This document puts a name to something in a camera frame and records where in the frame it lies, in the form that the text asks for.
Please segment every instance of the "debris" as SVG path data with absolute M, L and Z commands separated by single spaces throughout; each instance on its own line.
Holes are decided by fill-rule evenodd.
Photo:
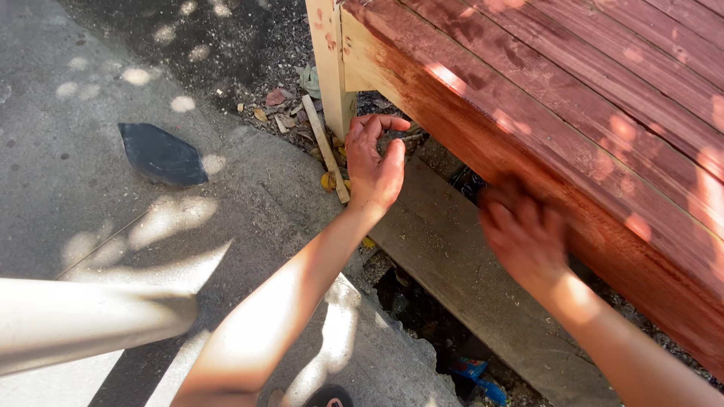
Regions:
M 401 292 L 395 293 L 395 299 L 392 300 L 392 310 L 390 311 L 390 316 L 392 319 L 397 319 L 397 316 L 400 315 L 406 308 L 407 305 L 410 303 L 410 301 L 405 298 L 405 296 Z
M 309 95 L 302 96 L 302 103 L 304 103 L 304 109 L 307 111 L 309 116 L 309 123 L 312 125 L 314 131 L 314 137 L 319 144 L 321 155 L 324 157 L 324 163 L 327 164 L 327 169 L 334 173 L 335 187 L 337 189 L 337 195 L 340 197 L 340 201 L 346 204 L 350 201 L 350 193 L 347 192 L 347 188 L 344 186 L 344 180 L 340 173 L 340 168 L 337 166 L 337 162 L 334 160 L 332 154 L 332 148 L 329 147 L 329 141 L 327 140 L 327 134 L 324 132 L 324 127 L 321 126 L 319 116 L 314 111 L 314 105 Z
M 316 67 L 307 64 L 304 70 L 299 74 L 299 86 L 309 93 L 309 96 L 320 99 L 321 91 L 319 90 L 319 76 Z
M 294 97 L 294 95 L 291 92 L 289 92 L 288 90 L 286 90 L 284 88 L 280 88 L 279 91 L 282 92 L 282 96 L 284 96 L 287 99 Z
M 300 103 L 299 106 L 297 106 L 297 107 L 295 107 L 294 109 L 292 109 L 292 111 L 289 112 L 289 114 L 292 114 L 292 115 L 297 114 L 297 113 L 298 113 L 299 111 L 301 111 L 302 109 L 304 109 L 304 104 Z
M 261 120 L 262 122 L 269 121 L 269 119 L 266 118 L 266 113 L 264 113 L 264 110 L 261 109 L 254 109 L 254 117 Z
M 369 236 L 366 236 L 364 239 L 362 239 L 362 244 L 364 245 L 364 247 L 374 247 L 376 243 L 374 242 L 374 240 L 370 239 Z
M 268 95 L 266 95 L 266 105 L 267 106 L 276 106 L 277 104 L 284 103 L 284 100 L 286 98 L 284 95 L 282 95 L 282 89 L 276 88 L 273 91 L 269 92 Z
M 198 151 L 185 141 L 148 123 L 119 123 L 131 167 L 151 183 L 191 186 L 208 181 Z
M 297 122 L 295 122 L 291 117 L 286 117 L 283 114 L 278 114 L 277 117 L 279 117 L 279 120 L 282 121 L 282 124 L 286 128 L 291 128 L 297 125 Z
M 274 120 L 277 122 L 277 127 L 279 127 L 279 131 L 282 132 L 282 134 L 287 134 L 289 132 L 289 129 L 287 129 L 284 126 L 284 123 L 282 123 L 282 119 L 280 118 L 281 114 L 275 114 Z
M 299 123 L 304 123 L 307 120 L 309 120 L 309 116 L 307 116 L 307 112 L 305 112 L 303 110 L 300 110 L 299 112 L 297 112 L 297 121 Z
M 319 150 L 319 148 L 312 148 L 312 150 L 309 151 L 309 155 L 319 162 L 324 162 L 324 157 L 321 156 L 321 150 Z
M 337 181 L 334 179 L 334 173 L 332 171 L 325 172 L 319 182 L 326 192 L 332 192 L 337 187 Z
M 387 109 L 388 107 L 392 106 L 389 101 L 383 101 L 382 99 L 374 99 L 372 103 L 374 103 L 375 106 L 379 107 L 380 109 Z

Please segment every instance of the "wooden bench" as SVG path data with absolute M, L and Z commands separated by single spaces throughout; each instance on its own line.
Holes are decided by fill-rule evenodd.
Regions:
M 306 0 L 327 125 L 378 90 L 724 377 L 724 10 L 716 0 Z

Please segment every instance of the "wooden post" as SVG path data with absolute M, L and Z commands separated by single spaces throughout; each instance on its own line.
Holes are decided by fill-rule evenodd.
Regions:
M 306 0 L 321 102 L 327 127 L 343 143 L 357 115 L 357 93 L 345 90 L 340 5 L 335 0 Z

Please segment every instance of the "wooden slat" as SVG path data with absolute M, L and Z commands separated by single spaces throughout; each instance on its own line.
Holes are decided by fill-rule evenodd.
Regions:
M 349 0 L 342 24 L 345 63 L 486 180 L 512 172 L 565 207 L 573 252 L 711 372 L 724 373 L 720 239 L 393 0 Z
M 604 13 L 668 52 L 720 90 L 724 89 L 724 51 L 714 44 L 645 0 L 597 1 L 597 5 Z M 630 46 L 624 53 L 634 61 L 644 58 Z
M 591 9 L 582 0 L 532 0 L 530 4 L 557 20 L 559 24 L 583 38 L 643 80 L 677 101 L 691 113 L 713 127 L 724 123 L 715 120 L 712 99 L 721 96 L 714 85 L 679 66 L 671 56 L 643 41 L 611 17 Z M 630 51 L 641 58 L 632 57 Z
M 708 172 L 461 0 L 401 0 L 724 237 Z
M 370 237 L 556 406 L 618 406 L 599 369 L 500 266 L 477 208 L 419 159 Z
M 466 2 L 724 180 L 724 139 L 707 123 L 532 5 L 501 11 L 484 0 Z
M 701 37 L 724 49 L 724 1 L 646 0 Z

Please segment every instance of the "pvc pipe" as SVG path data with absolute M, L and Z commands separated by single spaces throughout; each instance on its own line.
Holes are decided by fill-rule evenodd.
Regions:
M 0 278 L 0 377 L 186 332 L 189 290 Z

